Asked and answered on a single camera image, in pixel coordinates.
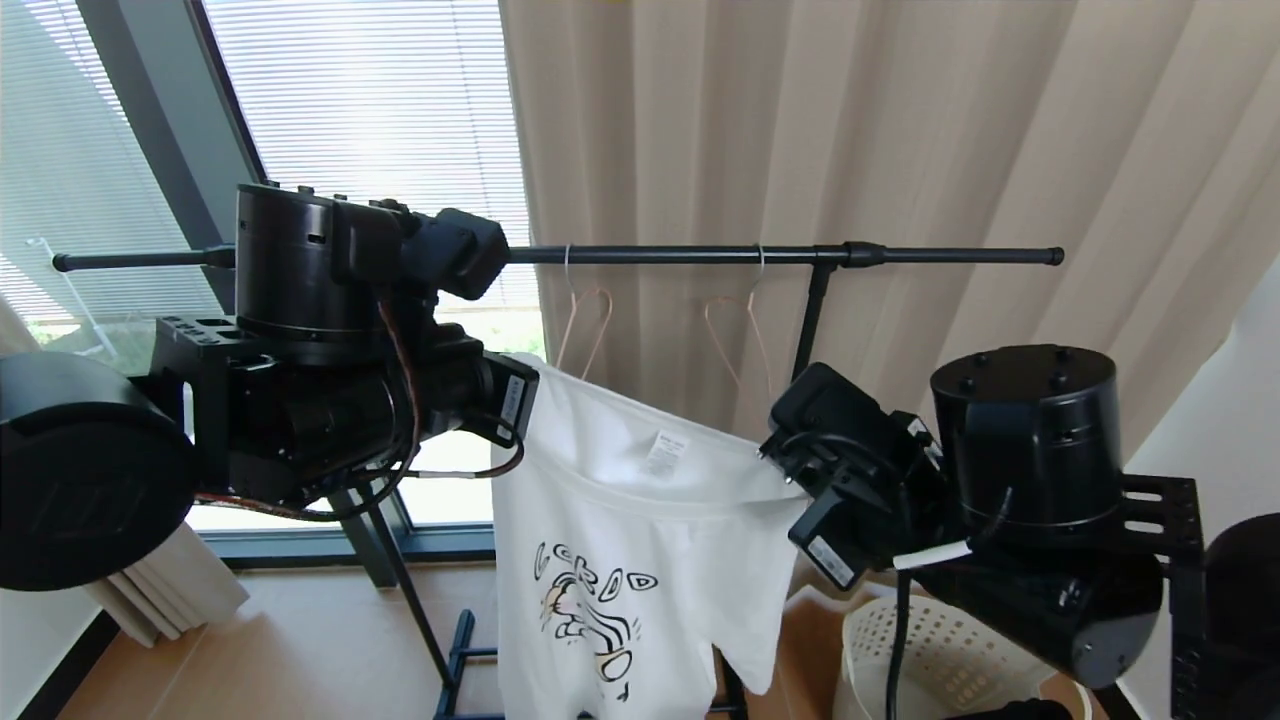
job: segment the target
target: curtain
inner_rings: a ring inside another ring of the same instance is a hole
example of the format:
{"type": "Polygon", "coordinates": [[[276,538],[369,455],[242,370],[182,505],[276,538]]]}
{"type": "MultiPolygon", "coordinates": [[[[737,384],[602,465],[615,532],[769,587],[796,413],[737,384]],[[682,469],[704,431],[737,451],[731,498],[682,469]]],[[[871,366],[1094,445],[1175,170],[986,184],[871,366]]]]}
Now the curtain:
{"type": "MultiPolygon", "coordinates": [[[[0,357],[36,352],[40,343],[0,296],[0,357]]],[[[200,536],[183,523],[150,555],[84,585],[129,637],[154,647],[206,623],[230,619],[248,592],[200,536]]]]}
{"type": "MultiPolygon", "coordinates": [[[[1126,457],[1280,251],[1280,3],[503,5],[531,234],[543,245],[1061,246],[1057,268],[840,270],[814,360],[932,418],[928,379],[1059,342],[1119,365],[1126,457]]],[[[808,269],[573,266],[612,319],[590,379],[765,434],[808,269]]],[[[562,268],[539,283],[549,342],[562,268]]],[[[584,301],[564,366],[604,318],[584,301]]]]}

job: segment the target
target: garment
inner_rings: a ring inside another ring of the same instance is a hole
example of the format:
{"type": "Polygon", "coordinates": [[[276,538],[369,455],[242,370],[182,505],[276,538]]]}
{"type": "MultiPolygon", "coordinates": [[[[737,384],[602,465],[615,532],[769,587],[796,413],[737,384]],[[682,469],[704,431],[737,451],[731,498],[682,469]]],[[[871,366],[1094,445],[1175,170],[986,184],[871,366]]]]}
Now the garment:
{"type": "Polygon", "coordinates": [[[764,693],[803,491],[749,441],[516,357],[541,378],[493,482],[507,717],[700,719],[712,644],[764,693]]]}

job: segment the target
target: laundry basket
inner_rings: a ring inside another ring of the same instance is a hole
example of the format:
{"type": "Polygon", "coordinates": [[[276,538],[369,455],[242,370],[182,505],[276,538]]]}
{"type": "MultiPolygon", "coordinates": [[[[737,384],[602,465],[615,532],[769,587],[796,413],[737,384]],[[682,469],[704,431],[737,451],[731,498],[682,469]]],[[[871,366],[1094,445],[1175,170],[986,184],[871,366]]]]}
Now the laundry basket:
{"type": "MultiPolygon", "coordinates": [[[[897,601],[874,600],[845,616],[844,661],[833,720],[883,720],[884,685],[893,647],[897,601]]],[[[910,628],[899,678],[899,716],[941,720],[1039,697],[1053,670],[972,615],[936,600],[911,596],[910,628]]],[[[1092,720],[1084,689],[1076,720],[1092,720]]]]}

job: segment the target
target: cartoon print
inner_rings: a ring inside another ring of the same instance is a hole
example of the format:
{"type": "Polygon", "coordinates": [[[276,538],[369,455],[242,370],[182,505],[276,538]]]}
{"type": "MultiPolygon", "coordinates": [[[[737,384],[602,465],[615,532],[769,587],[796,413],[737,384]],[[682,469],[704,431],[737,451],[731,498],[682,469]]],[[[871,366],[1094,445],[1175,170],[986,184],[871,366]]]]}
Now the cartoon print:
{"type": "MultiPolygon", "coordinates": [[[[547,543],[538,546],[534,557],[534,582],[540,582],[552,559],[559,560],[572,569],[561,570],[541,600],[541,629],[554,625],[552,630],[557,639],[566,642],[588,642],[595,653],[595,673],[605,683],[622,680],[631,670],[632,653],[630,647],[639,639],[640,624],[616,615],[602,612],[591,605],[608,603],[622,592],[623,579],[634,592],[644,592],[658,587],[658,579],[645,573],[626,573],[622,568],[613,569],[604,585],[591,570],[586,557],[573,555],[567,546],[556,544],[547,555],[547,543]],[[570,588],[580,588],[571,593],[570,588]]],[[[623,683],[622,692],[614,700],[626,702],[631,697],[631,684],[623,683]]]]}

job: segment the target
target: transparent hanger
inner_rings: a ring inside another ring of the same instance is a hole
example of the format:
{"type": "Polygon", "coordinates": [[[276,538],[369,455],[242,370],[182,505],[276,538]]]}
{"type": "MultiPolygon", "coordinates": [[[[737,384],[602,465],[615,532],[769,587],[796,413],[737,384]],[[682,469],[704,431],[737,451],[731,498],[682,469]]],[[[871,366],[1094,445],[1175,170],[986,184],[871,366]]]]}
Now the transparent hanger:
{"type": "Polygon", "coordinates": [[[742,378],[739,377],[737,370],[733,369],[733,363],[730,361],[728,354],[724,352],[724,345],[721,343],[719,336],[716,334],[716,327],[712,324],[712,306],[735,304],[746,311],[746,319],[751,325],[751,333],[755,334],[755,345],[760,348],[760,359],[764,363],[764,392],[765,402],[773,401],[773,373],[769,369],[769,351],[764,347],[764,337],[760,334],[760,324],[755,320],[755,291],[760,286],[760,281],[764,278],[764,246],[756,245],[756,250],[760,252],[760,270],[755,275],[755,282],[751,283],[751,291],[746,295],[746,301],[737,297],[718,296],[713,297],[703,305],[703,322],[707,323],[707,332],[712,337],[712,343],[716,345],[716,352],[719,354],[721,361],[724,363],[724,368],[728,370],[731,378],[733,378],[733,386],[737,387],[739,396],[745,400],[748,406],[751,409],[753,414],[756,410],[755,401],[751,398],[746,388],[742,387],[742,378]]]}
{"type": "Polygon", "coordinates": [[[582,374],[579,375],[580,378],[586,379],[586,374],[591,372],[591,363],[595,361],[595,354],[600,350],[600,342],[604,340],[604,331],[609,327],[609,320],[613,318],[613,295],[599,284],[588,290],[582,295],[579,295],[577,291],[573,290],[573,279],[568,273],[568,252],[572,247],[572,245],[564,246],[564,284],[568,286],[570,311],[568,324],[564,327],[564,336],[561,337],[559,351],[556,354],[556,368],[561,370],[564,369],[561,364],[564,361],[564,350],[568,347],[568,337],[573,332],[573,324],[577,320],[579,305],[590,296],[604,297],[604,320],[600,323],[600,332],[595,334],[595,342],[591,345],[591,354],[586,357],[586,366],[582,368],[582,374]]]}

